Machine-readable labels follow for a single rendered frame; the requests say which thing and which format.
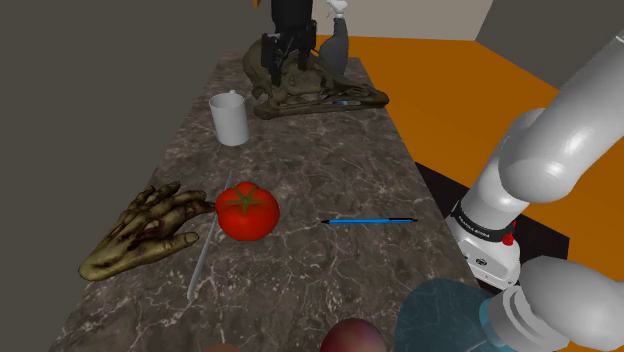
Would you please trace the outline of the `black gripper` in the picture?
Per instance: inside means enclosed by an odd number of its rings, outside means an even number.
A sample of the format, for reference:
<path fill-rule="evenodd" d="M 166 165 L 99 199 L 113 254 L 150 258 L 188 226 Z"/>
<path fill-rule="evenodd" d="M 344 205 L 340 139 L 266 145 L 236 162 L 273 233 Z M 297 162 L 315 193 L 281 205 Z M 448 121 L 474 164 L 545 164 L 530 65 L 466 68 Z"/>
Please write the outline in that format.
<path fill-rule="evenodd" d="M 310 53 L 316 47 L 317 22 L 312 19 L 313 0 L 271 0 L 271 17 L 275 34 L 299 29 L 298 69 L 306 71 Z M 265 67 L 274 86 L 281 84 L 281 68 L 278 55 L 283 52 L 283 40 L 279 35 L 264 33 L 261 37 L 261 65 Z"/>

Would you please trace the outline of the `olive dinosaur skull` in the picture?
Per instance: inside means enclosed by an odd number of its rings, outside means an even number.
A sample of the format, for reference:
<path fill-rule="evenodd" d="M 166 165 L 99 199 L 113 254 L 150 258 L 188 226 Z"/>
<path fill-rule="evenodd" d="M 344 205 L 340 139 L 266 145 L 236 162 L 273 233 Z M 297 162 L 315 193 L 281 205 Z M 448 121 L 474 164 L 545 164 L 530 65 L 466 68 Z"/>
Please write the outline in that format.
<path fill-rule="evenodd" d="M 244 72 L 253 85 L 252 96 L 267 100 L 254 107 L 261 119 L 277 117 L 380 109 L 389 97 L 369 84 L 358 83 L 334 72 L 317 56 L 308 58 L 307 69 L 298 68 L 298 55 L 290 54 L 282 66 L 281 84 L 272 84 L 267 68 L 261 65 L 261 42 L 254 42 L 242 59 Z"/>

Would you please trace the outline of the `grey vase with white top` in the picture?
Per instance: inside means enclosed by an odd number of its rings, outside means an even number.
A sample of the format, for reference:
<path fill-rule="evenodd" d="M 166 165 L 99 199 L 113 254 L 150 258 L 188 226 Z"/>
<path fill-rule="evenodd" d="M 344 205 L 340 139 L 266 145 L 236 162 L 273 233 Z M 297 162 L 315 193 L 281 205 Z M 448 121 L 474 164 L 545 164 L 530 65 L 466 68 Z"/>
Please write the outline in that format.
<path fill-rule="evenodd" d="M 319 48 L 319 57 L 336 73 L 343 74 L 348 63 L 349 38 L 345 9 L 346 0 L 327 0 L 334 13 L 333 34 Z"/>

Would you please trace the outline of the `white cup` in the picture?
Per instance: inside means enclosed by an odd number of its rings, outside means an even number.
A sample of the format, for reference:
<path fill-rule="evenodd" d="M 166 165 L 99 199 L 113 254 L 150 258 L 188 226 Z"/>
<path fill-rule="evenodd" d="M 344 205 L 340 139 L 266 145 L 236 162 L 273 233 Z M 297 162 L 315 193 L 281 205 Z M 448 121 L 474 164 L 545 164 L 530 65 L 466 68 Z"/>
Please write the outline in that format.
<path fill-rule="evenodd" d="M 235 90 L 209 100 L 217 138 L 225 146 L 239 146 L 249 139 L 245 99 Z"/>

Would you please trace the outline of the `red tomato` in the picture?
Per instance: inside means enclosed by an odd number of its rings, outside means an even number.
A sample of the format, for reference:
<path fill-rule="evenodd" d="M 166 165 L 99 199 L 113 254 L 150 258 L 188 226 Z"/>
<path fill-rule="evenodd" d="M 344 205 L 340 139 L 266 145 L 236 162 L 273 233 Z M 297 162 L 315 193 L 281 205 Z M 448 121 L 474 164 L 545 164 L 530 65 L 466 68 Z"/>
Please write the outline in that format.
<path fill-rule="evenodd" d="M 221 229 L 237 241 L 257 241 L 270 234 L 280 219 L 275 197 L 252 182 L 227 188 L 216 200 Z"/>

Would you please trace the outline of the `blue pen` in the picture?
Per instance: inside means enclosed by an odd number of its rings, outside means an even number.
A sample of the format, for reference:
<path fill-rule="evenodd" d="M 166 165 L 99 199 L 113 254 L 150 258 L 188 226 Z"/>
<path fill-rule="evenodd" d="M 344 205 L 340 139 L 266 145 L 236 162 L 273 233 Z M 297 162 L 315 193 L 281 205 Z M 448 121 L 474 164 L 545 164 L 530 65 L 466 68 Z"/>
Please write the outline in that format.
<path fill-rule="evenodd" d="M 415 218 L 334 218 L 324 219 L 323 224 L 409 224 L 415 223 Z"/>

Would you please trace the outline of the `thin grey rod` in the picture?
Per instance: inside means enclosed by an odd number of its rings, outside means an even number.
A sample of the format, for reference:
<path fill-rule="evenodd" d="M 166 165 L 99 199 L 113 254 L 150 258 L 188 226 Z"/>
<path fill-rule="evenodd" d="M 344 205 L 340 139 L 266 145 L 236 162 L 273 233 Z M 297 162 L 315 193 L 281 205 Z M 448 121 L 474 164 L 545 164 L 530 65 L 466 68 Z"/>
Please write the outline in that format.
<path fill-rule="evenodd" d="M 210 246 L 210 242 L 212 240 L 213 234 L 215 232 L 215 228 L 216 225 L 218 224 L 218 215 L 215 215 L 212 221 L 212 224 L 210 226 L 209 232 L 206 236 L 206 239 L 204 241 L 202 250 L 200 252 L 200 255 L 198 256 L 197 262 L 196 262 L 196 266 L 194 268 L 192 277 L 190 279 L 189 285 L 188 285 L 188 289 L 187 289 L 187 293 L 186 293 L 186 298 L 191 301 L 194 298 L 194 292 L 196 290 L 199 278 L 201 276 L 202 270 L 203 270 L 203 265 L 205 262 L 205 259 L 207 257 L 207 253 L 208 253 L 208 249 Z"/>

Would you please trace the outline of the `olive zombie hand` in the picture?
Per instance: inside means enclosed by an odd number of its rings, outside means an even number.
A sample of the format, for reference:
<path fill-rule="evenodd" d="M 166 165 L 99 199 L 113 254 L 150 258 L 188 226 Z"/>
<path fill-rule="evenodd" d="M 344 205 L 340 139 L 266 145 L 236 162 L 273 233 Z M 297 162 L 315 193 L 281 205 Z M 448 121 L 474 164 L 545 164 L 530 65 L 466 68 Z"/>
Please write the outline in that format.
<path fill-rule="evenodd" d="M 215 211 L 201 190 L 180 192 L 174 181 L 139 193 L 96 248 L 78 268 L 88 281 L 102 281 L 121 272 L 150 264 L 177 253 L 199 235 L 179 233 L 188 220 Z"/>

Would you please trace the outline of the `dark red ball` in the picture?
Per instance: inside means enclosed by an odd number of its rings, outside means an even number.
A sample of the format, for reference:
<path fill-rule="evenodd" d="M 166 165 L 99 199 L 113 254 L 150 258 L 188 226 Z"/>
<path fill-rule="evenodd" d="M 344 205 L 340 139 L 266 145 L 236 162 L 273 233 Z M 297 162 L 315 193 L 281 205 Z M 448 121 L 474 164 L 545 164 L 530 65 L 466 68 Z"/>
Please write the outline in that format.
<path fill-rule="evenodd" d="M 349 318 L 329 330 L 319 352 L 388 352 L 388 348 L 380 331 L 372 323 Z"/>

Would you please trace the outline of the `teal and white rounded object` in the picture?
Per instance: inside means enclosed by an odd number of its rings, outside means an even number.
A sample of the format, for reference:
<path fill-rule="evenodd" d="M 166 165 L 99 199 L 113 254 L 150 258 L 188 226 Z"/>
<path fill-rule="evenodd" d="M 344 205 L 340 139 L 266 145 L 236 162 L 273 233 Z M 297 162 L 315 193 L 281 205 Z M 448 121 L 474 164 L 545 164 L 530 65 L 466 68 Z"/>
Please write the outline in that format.
<path fill-rule="evenodd" d="M 569 343 L 624 346 L 624 281 L 549 256 L 525 262 L 518 285 L 494 296 L 426 281 L 404 300 L 394 332 L 395 352 L 555 352 Z"/>

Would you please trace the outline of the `black robot stand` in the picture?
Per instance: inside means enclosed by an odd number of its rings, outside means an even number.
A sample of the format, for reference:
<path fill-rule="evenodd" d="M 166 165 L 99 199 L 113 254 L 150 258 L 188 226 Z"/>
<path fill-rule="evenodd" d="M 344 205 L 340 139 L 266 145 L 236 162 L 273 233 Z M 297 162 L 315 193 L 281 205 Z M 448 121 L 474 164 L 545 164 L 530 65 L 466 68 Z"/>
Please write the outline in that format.
<path fill-rule="evenodd" d="M 486 270 L 492 268 L 496 273 L 502 272 L 504 275 L 509 274 L 511 270 L 505 265 L 501 266 L 495 262 L 495 260 L 501 259 L 500 255 L 483 255 L 476 248 L 476 240 L 460 240 L 460 235 L 455 234 L 457 230 L 461 230 L 461 227 L 449 217 L 449 214 L 457 201 L 467 193 L 468 188 L 422 164 L 417 163 L 416 166 L 442 215 L 446 218 L 447 225 L 453 232 L 453 236 L 456 238 L 457 244 L 479 285 L 492 293 L 498 293 L 509 287 L 518 277 L 518 268 L 507 280 L 488 274 Z M 568 257 L 570 239 L 567 236 L 525 215 L 517 217 L 513 237 L 513 245 L 509 248 L 503 246 L 503 253 L 518 254 L 520 263 L 525 263 L 542 255 L 561 259 Z"/>

